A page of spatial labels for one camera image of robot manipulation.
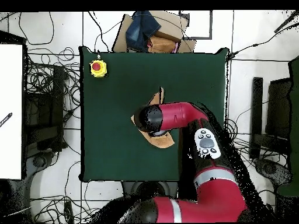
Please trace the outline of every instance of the red button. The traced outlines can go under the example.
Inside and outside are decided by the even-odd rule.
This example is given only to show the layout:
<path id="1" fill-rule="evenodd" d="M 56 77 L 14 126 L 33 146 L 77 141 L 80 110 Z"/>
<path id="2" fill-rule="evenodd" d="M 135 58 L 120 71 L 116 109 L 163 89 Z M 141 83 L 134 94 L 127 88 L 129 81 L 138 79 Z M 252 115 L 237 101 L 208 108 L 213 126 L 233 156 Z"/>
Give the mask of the red button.
<path id="1" fill-rule="evenodd" d="M 100 70 L 100 64 L 98 62 L 94 63 L 92 65 L 92 68 L 95 70 L 95 71 L 99 71 Z"/>

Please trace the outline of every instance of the marker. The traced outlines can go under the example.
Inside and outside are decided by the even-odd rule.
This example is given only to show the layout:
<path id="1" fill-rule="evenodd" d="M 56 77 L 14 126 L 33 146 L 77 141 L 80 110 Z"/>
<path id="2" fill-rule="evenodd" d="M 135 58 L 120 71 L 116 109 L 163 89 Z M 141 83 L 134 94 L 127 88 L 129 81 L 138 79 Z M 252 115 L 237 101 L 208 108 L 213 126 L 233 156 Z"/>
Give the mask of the marker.
<path id="1" fill-rule="evenodd" d="M 7 122 L 12 117 L 12 113 L 9 113 L 1 122 L 0 127 L 3 126 L 5 122 Z"/>

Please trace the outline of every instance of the cardboard box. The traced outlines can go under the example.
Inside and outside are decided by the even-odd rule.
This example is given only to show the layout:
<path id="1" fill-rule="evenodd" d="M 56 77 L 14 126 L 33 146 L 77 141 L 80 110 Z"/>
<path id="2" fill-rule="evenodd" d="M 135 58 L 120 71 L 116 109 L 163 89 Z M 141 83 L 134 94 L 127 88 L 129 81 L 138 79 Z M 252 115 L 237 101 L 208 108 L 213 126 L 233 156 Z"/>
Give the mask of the cardboard box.
<path id="1" fill-rule="evenodd" d="M 156 37 L 165 38 L 179 43 L 177 53 L 193 52 L 196 40 L 182 40 L 183 32 L 186 30 L 187 20 L 180 18 L 178 15 L 168 13 L 163 10 L 150 10 L 151 15 L 161 25 L 161 28 L 155 33 Z M 129 15 L 124 15 L 119 33 L 115 39 L 112 50 L 116 53 L 126 53 L 126 31 L 132 24 L 133 20 Z"/>

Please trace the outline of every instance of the cardboard piece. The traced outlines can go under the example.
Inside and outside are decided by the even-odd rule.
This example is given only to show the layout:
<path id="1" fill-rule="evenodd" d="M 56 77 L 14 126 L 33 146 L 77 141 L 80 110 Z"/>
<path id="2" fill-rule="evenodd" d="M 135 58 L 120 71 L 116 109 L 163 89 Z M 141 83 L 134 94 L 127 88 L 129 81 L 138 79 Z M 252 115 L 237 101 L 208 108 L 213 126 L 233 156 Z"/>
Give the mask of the cardboard piece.
<path id="1" fill-rule="evenodd" d="M 116 53 L 126 53 L 127 52 L 127 42 L 126 42 L 126 31 L 128 27 L 132 24 L 133 20 L 129 15 L 124 15 L 123 21 L 121 22 L 119 33 L 116 37 L 112 50 Z"/>
<path id="2" fill-rule="evenodd" d="M 192 53 L 196 44 L 196 40 L 182 40 L 176 53 Z"/>
<path id="3" fill-rule="evenodd" d="M 180 18 L 178 15 L 168 13 L 164 10 L 149 10 L 149 12 L 161 25 L 161 28 L 155 33 L 155 36 L 174 42 L 180 42 L 183 37 L 180 24 L 182 23 L 182 29 L 184 31 L 187 27 L 187 20 L 185 18 Z"/>
<path id="4" fill-rule="evenodd" d="M 149 105 L 162 104 L 163 102 L 164 102 L 164 89 L 162 87 L 160 87 L 160 91 L 153 95 L 152 99 L 150 100 L 150 102 L 148 104 Z M 131 120 L 135 124 L 134 116 L 131 117 Z M 140 131 L 140 133 L 142 133 L 142 135 L 146 138 L 146 140 L 150 144 L 152 144 L 158 148 L 161 148 L 161 149 L 168 148 L 168 147 L 172 146 L 173 144 L 175 144 L 175 142 L 173 141 L 169 132 L 165 133 L 162 136 L 155 136 L 155 137 L 151 137 L 148 135 L 148 133 L 143 132 L 143 131 Z"/>
<path id="5" fill-rule="evenodd" d="M 166 38 L 152 36 L 151 47 L 148 47 L 149 53 L 171 53 L 175 49 L 175 42 Z"/>
<path id="6" fill-rule="evenodd" d="M 182 30 L 186 30 L 187 20 L 180 18 L 178 15 L 168 13 L 164 10 L 149 10 L 155 20 L 161 25 L 161 28 L 155 33 L 156 37 L 165 38 L 179 43 L 179 49 L 177 53 L 189 53 L 190 50 L 193 52 L 196 41 L 195 40 L 181 40 L 183 37 Z M 121 23 L 119 33 L 115 39 L 112 50 L 116 53 L 126 53 L 126 31 L 132 24 L 133 20 L 129 15 L 124 15 Z"/>

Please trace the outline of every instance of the gray button pad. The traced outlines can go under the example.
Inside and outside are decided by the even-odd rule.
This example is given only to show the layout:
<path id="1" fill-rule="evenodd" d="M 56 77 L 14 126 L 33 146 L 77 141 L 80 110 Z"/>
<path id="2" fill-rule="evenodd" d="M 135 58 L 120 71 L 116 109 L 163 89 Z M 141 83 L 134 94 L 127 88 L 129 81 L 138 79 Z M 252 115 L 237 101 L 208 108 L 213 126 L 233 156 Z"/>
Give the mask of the gray button pad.
<path id="1" fill-rule="evenodd" d="M 195 132 L 194 140 L 201 158 L 205 158 L 206 155 L 210 155 L 212 159 L 216 159 L 221 156 L 215 136 L 208 129 L 198 129 Z"/>
<path id="2" fill-rule="evenodd" d="M 212 148 L 214 147 L 214 141 L 211 138 L 203 138 L 202 140 L 200 140 L 199 145 L 202 148 Z"/>

